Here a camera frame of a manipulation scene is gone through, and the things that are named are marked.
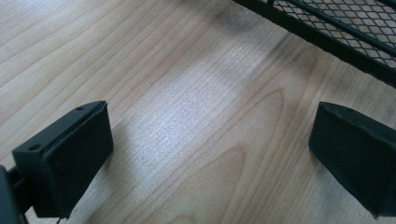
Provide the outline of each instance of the wooden table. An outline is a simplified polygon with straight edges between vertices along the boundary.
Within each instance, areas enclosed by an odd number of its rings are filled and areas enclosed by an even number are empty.
[[[97,100],[114,153],[61,223],[396,223],[307,146],[320,101],[396,128],[396,90],[231,0],[2,1],[1,164]]]

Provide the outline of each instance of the screw hole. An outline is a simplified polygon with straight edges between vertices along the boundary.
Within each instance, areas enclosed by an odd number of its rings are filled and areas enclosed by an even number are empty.
[[[34,151],[34,150],[36,150],[36,149],[39,149],[40,147],[41,147],[41,146],[40,146],[39,144],[35,144],[35,145],[29,147],[28,150],[29,150],[29,151]]]

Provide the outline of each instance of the metal mesh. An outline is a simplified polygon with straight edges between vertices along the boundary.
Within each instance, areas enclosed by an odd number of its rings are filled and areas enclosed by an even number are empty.
[[[360,38],[345,32],[344,29],[327,23],[291,2],[306,4],[317,10],[318,13],[340,21],[346,28],[361,32],[396,53],[396,11],[394,8],[375,0],[280,0],[273,4],[275,8],[316,28],[330,38],[334,38],[376,61],[396,69],[394,55],[389,55],[384,50],[374,47],[372,43],[362,41]]]

